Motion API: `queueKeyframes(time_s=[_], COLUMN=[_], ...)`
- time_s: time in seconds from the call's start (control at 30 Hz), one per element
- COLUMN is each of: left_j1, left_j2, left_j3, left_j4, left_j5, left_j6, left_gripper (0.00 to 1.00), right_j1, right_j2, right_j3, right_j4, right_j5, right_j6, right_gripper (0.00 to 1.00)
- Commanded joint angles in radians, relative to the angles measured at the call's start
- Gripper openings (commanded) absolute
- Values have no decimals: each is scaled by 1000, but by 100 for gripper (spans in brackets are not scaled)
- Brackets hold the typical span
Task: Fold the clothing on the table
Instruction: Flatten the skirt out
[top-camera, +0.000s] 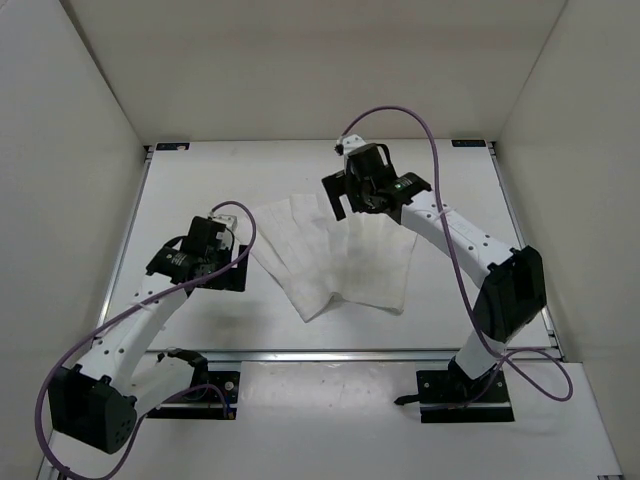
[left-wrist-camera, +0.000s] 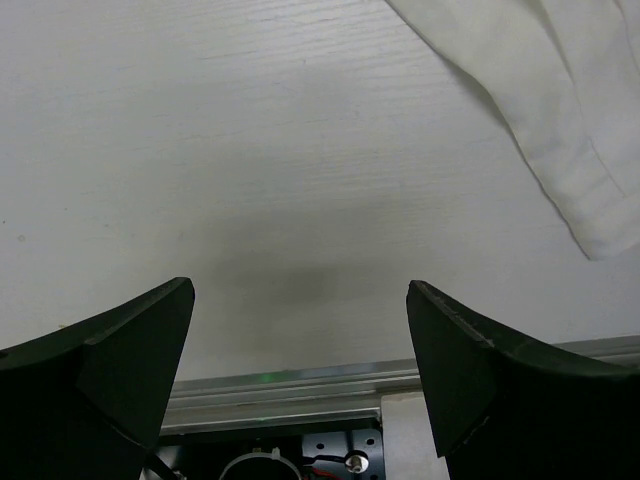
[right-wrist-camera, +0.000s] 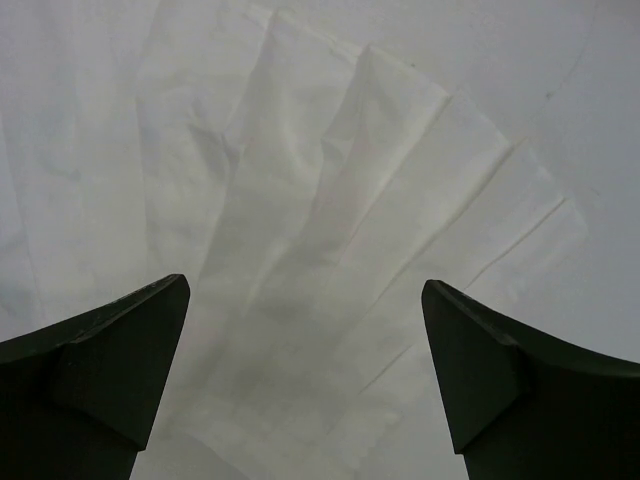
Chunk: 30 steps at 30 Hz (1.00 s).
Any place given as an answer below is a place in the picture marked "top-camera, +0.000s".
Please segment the white pleated skirt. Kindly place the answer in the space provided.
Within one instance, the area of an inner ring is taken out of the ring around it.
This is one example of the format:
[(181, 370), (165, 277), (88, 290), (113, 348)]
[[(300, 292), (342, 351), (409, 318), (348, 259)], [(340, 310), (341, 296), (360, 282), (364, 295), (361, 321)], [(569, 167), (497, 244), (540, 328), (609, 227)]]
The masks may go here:
[(417, 235), (384, 214), (335, 219), (321, 194), (293, 194), (239, 221), (242, 242), (308, 323), (334, 300), (400, 314)]

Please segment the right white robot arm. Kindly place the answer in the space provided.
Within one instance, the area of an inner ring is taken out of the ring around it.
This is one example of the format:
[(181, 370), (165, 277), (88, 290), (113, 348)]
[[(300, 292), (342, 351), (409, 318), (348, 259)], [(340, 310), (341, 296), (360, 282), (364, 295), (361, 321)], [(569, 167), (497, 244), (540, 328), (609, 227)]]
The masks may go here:
[(517, 249), (482, 231), (440, 204), (431, 185), (414, 173), (397, 175), (386, 145), (357, 135), (337, 142), (342, 170), (322, 180), (337, 220), (355, 213), (384, 214), (457, 260), (479, 293), (472, 314), (474, 331), (450, 361), (449, 391), (471, 400), (484, 388), (512, 338), (546, 306), (541, 255)]

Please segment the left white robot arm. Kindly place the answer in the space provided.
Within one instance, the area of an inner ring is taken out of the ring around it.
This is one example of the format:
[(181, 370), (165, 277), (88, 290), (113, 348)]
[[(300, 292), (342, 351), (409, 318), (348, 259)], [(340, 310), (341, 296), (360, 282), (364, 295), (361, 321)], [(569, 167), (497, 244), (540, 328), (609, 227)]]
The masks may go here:
[(142, 357), (169, 318), (202, 288), (242, 292), (248, 259), (236, 242), (238, 220), (209, 214), (192, 219), (184, 236), (167, 241), (146, 266), (134, 292), (137, 311), (110, 327), (71, 367), (60, 367), (48, 387), (53, 427), (104, 453), (118, 452), (136, 422), (165, 400), (209, 393), (203, 355), (173, 347), (143, 371)]

